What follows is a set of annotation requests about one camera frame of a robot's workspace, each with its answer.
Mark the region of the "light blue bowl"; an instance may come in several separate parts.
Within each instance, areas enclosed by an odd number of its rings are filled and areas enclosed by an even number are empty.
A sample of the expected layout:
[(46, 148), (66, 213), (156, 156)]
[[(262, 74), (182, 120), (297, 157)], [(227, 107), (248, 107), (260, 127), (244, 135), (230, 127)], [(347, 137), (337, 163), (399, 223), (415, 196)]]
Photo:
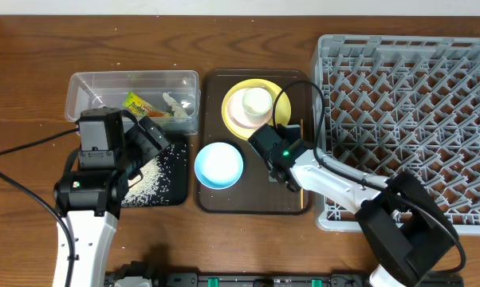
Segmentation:
[(197, 154), (194, 172), (197, 180), (212, 190), (232, 187), (241, 177), (244, 162), (240, 151), (224, 142), (210, 143)]

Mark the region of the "yellow green snack wrapper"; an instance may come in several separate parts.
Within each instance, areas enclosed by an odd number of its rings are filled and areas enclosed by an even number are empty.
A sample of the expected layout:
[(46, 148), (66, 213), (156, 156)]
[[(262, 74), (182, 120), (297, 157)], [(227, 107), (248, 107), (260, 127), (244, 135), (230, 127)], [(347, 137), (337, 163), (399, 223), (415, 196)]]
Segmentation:
[(141, 97), (137, 96), (135, 93), (130, 92), (123, 106), (130, 111), (136, 117), (169, 117), (171, 113), (159, 110), (155, 106), (149, 104), (146, 100), (143, 100)]

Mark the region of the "wooden chopstick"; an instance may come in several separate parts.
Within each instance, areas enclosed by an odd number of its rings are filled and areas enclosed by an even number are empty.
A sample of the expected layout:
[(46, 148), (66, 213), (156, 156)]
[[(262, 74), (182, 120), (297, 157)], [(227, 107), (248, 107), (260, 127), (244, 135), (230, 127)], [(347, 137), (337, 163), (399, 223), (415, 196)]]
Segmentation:
[[(300, 139), (303, 140), (304, 137), (304, 128), (303, 128), (303, 119), (300, 119)], [(301, 204), (301, 210), (304, 210), (305, 204), (304, 204), (304, 190), (301, 188), (300, 189), (300, 204)]]

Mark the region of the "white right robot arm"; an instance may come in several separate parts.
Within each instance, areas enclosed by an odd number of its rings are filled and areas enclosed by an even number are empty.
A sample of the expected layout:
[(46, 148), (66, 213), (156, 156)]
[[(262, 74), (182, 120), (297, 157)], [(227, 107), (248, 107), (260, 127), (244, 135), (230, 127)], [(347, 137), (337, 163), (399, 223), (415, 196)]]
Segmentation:
[(441, 279), (445, 271), (434, 267), (452, 247), (460, 262), (451, 272), (464, 267), (458, 233), (415, 176), (364, 173), (307, 141), (284, 138), (268, 124), (248, 142), (270, 176), (289, 190), (315, 192), (354, 215), (379, 262), (368, 277), (369, 286), (417, 286), (428, 277)]

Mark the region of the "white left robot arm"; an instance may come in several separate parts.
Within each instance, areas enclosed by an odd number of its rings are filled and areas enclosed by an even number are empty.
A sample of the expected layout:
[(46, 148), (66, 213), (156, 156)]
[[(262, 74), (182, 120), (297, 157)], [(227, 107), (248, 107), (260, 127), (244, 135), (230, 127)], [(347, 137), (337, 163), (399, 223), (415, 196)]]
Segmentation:
[(125, 130), (120, 114), (83, 116), (81, 145), (54, 187), (58, 249), (55, 286), (102, 286), (129, 183), (170, 142), (145, 116)]

